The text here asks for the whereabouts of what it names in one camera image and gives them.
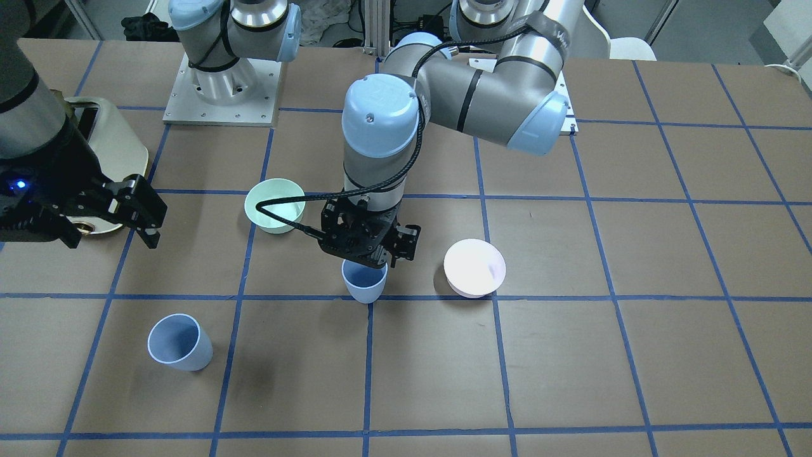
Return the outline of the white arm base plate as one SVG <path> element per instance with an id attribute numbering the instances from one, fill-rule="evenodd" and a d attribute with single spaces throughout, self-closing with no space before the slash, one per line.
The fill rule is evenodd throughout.
<path id="1" fill-rule="evenodd" d="M 241 58 L 231 69 L 203 72 L 183 56 L 163 122 L 173 125 L 272 128 L 284 64 Z"/>

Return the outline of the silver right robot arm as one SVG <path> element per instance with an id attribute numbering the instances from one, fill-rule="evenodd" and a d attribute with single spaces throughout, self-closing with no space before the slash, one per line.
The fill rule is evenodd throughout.
<path id="1" fill-rule="evenodd" d="M 2 241 L 75 248 L 73 216 L 127 226 L 159 245 L 167 207 L 144 176 L 116 182 L 103 172 L 63 99 L 41 79 L 18 40 L 55 1 L 2 2 Z"/>

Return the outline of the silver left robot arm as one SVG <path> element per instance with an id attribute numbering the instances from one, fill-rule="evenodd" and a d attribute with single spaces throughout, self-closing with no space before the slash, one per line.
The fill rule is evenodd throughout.
<path id="1" fill-rule="evenodd" d="M 415 32 L 354 81 L 342 113 L 343 189 L 325 194 L 321 250 L 380 268 L 412 260 L 420 227 L 400 225 L 406 176 L 433 123 L 542 156 L 569 103 L 556 87 L 582 1 L 455 1 L 446 43 Z"/>

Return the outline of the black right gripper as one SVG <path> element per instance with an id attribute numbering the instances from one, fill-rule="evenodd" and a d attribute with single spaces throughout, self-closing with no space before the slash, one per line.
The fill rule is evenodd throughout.
<path id="1" fill-rule="evenodd" d="M 167 206 L 144 176 L 111 182 L 75 124 L 29 156 L 2 160 L 2 242 L 61 241 L 83 235 L 70 217 L 95 217 L 134 229 L 148 249 L 159 245 Z"/>

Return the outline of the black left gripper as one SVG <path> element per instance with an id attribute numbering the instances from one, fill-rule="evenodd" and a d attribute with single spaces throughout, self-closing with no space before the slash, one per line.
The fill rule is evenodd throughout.
<path id="1" fill-rule="evenodd" d="M 347 197 L 329 199 L 321 212 L 318 245 L 324 253 L 365 266 L 395 267 L 399 258 L 414 260 L 420 225 L 398 222 L 400 203 L 386 211 L 369 211 Z"/>

